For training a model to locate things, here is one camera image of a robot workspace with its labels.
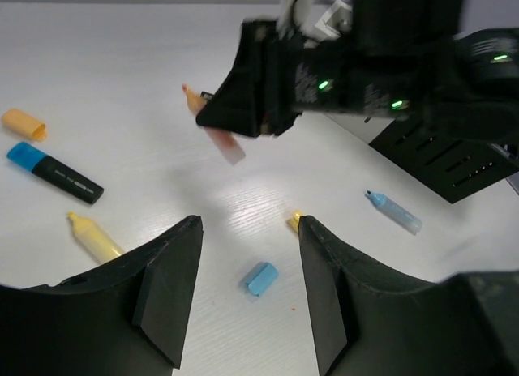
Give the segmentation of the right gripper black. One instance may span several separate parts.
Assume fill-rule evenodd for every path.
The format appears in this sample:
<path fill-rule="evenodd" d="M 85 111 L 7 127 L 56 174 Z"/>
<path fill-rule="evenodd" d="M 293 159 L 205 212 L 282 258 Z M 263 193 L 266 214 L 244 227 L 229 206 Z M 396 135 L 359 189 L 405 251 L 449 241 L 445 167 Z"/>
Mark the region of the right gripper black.
<path fill-rule="evenodd" d="M 273 21 L 248 20 L 229 74 L 196 123 L 256 138 L 260 125 L 291 125 L 306 111 L 407 118 L 418 73 L 416 56 L 369 56 L 349 36 L 279 37 Z"/>

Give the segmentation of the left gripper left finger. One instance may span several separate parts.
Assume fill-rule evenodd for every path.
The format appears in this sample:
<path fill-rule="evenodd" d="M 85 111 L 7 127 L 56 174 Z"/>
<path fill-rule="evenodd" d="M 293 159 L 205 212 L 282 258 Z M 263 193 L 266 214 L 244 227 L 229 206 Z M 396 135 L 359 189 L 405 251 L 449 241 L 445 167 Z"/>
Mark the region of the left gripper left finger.
<path fill-rule="evenodd" d="M 172 374 L 182 361 L 202 243 L 202 220 L 188 216 L 56 286 L 2 286 L 2 374 Z"/>

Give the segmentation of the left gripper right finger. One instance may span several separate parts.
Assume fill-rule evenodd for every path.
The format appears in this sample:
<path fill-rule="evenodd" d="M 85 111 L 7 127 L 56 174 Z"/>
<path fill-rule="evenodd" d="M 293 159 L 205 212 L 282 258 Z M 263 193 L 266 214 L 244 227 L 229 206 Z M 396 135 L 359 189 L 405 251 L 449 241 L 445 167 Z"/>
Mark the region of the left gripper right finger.
<path fill-rule="evenodd" d="M 459 273 L 431 283 L 336 237 L 298 225 L 322 375 L 515 375 L 518 274 Z"/>

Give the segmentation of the orange pencil-shaped marker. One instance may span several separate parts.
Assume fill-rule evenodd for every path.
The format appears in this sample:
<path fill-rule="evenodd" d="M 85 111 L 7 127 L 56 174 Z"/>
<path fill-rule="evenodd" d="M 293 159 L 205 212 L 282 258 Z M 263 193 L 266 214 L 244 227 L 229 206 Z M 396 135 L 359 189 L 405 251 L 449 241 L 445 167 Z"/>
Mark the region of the orange pencil-shaped marker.
<path fill-rule="evenodd" d="M 187 108 L 195 117 L 213 98 L 212 93 L 195 92 L 186 84 L 182 85 L 182 91 L 187 99 Z M 204 128 L 204 131 L 230 164 L 235 165 L 246 157 L 242 147 L 230 132 L 213 128 Z"/>

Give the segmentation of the yellow marker pen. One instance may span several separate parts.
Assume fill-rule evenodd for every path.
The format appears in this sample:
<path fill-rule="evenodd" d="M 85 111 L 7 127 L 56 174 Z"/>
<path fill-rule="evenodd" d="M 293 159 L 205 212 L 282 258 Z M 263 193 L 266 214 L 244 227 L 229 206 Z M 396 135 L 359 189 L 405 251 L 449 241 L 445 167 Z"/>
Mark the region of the yellow marker pen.
<path fill-rule="evenodd" d="M 67 216 L 75 239 L 99 264 L 124 254 L 123 249 L 95 221 L 71 211 Z"/>

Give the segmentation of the light blue marker pen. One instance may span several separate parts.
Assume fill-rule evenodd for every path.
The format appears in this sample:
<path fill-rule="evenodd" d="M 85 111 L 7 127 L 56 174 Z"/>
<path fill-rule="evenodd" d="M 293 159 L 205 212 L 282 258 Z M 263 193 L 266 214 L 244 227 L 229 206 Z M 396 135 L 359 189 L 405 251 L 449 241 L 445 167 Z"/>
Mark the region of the light blue marker pen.
<path fill-rule="evenodd" d="M 385 194 L 368 190 L 366 192 L 366 197 L 379 212 L 400 225 L 409 233 L 416 235 L 421 231 L 422 221 L 402 206 L 392 201 Z"/>

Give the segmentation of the orange marker cap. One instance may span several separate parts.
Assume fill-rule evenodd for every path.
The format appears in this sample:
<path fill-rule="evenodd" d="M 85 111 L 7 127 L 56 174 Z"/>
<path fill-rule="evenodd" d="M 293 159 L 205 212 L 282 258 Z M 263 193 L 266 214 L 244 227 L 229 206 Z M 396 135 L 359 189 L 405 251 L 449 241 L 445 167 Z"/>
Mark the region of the orange marker cap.
<path fill-rule="evenodd" d="M 19 109 L 6 111 L 1 122 L 6 128 L 32 141 L 42 142 L 48 137 L 44 122 Z"/>

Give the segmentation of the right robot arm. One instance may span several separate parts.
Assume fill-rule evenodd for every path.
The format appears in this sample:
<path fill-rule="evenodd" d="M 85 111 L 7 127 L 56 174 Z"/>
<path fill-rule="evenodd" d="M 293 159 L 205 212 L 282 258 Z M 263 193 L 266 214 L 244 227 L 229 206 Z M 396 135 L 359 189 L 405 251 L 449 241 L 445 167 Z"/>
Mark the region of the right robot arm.
<path fill-rule="evenodd" d="M 351 0 L 334 38 L 303 30 L 311 0 L 242 23 L 233 67 L 199 126 L 281 135 L 306 111 L 418 118 L 432 133 L 518 140 L 518 31 L 460 36 L 464 0 Z"/>

